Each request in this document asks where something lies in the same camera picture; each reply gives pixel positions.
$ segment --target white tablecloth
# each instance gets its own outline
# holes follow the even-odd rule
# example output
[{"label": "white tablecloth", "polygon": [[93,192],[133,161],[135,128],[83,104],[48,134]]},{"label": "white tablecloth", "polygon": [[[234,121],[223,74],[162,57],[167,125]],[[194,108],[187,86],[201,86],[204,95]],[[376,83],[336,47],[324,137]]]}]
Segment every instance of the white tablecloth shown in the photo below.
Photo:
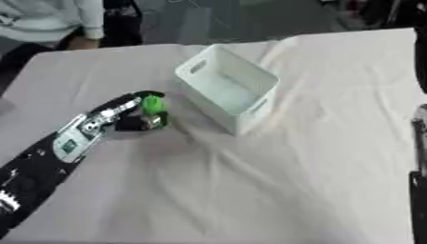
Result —
[{"label": "white tablecloth", "polygon": [[173,122],[107,136],[8,239],[410,244],[410,120],[427,102],[414,40],[382,30],[229,45],[282,79],[274,113],[238,138],[173,82],[203,47],[41,54],[0,101],[0,161],[125,92],[166,92]]}]

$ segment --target floor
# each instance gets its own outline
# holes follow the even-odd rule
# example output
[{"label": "floor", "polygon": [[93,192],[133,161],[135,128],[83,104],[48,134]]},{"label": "floor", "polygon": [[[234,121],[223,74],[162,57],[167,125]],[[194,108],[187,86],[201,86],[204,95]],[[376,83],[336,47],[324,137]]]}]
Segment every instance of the floor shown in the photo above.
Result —
[{"label": "floor", "polygon": [[[318,0],[135,1],[144,12],[141,31],[147,45],[253,42],[340,31],[333,15]],[[0,58],[18,45],[0,37]],[[0,76],[0,94],[8,84],[2,79]]]}]

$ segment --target white plastic basket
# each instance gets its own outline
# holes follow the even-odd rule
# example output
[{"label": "white plastic basket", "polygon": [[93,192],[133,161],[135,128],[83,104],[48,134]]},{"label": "white plastic basket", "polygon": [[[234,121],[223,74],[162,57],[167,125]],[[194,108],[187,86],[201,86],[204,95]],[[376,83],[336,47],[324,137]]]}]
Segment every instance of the white plastic basket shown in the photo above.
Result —
[{"label": "white plastic basket", "polygon": [[188,98],[228,132],[240,135],[272,110],[279,79],[212,45],[175,70]]}]

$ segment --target white shirt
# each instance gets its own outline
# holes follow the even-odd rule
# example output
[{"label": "white shirt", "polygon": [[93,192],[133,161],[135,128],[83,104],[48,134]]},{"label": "white shirt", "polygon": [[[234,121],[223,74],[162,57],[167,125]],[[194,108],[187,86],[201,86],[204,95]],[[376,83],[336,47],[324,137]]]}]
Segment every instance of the white shirt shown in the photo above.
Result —
[{"label": "white shirt", "polygon": [[103,0],[0,0],[0,35],[27,42],[55,42],[78,27],[104,36]]}]

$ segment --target white sleeve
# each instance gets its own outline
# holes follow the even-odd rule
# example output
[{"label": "white sleeve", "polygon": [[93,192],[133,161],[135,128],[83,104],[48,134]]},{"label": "white sleeve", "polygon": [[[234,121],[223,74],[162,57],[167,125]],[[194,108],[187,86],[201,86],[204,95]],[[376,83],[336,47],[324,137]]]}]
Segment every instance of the white sleeve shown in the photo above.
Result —
[{"label": "white sleeve", "polygon": [[90,39],[104,37],[103,0],[73,0],[78,7],[85,36]]}]

